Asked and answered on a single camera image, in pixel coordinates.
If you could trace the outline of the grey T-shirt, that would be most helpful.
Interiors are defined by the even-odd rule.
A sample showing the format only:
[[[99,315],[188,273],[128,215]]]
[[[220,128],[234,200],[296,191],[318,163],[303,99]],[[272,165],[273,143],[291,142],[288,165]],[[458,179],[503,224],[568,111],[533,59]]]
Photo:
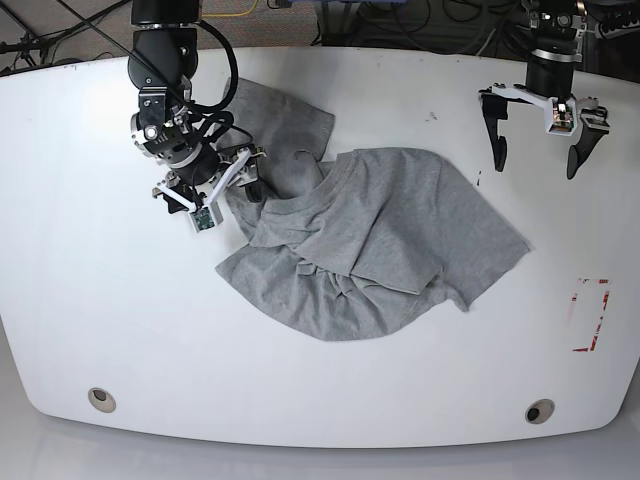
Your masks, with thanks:
[[[528,253],[525,239],[445,158],[422,149],[323,156],[335,118],[241,80],[230,111],[266,150],[263,197],[226,193],[247,245],[217,273],[270,318],[322,341],[399,331],[461,311]]]

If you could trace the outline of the white power strip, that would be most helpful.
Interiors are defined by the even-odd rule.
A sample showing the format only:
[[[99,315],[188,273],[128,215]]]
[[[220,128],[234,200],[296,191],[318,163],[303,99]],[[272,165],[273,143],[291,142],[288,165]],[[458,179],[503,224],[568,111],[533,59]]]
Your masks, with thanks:
[[[607,13],[598,23],[595,35],[598,39],[610,40],[639,32],[639,10],[629,9]]]

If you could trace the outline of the red tape rectangle marking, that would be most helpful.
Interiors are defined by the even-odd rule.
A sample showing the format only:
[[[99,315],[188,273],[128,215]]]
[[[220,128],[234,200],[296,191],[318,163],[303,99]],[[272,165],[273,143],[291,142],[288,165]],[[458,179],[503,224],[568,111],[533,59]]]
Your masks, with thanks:
[[[611,285],[610,279],[578,280],[571,299],[568,324],[568,341],[572,352],[586,353],[595,350]]]

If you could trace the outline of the black tripod stand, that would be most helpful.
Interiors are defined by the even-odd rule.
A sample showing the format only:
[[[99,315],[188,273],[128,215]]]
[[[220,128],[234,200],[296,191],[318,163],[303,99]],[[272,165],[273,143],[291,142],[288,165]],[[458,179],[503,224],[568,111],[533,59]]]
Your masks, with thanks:
[[[64,41],[89,29],[83,21],[80,21],[61,30],[39,34],[5,1],[1,2],[1,13],[7,16],[23,32],[23,35],[15,43],[1,41],[1,56],[12,55],[13,57],[9,65],[1,67],[2,77],[53,67],[57,48]]]

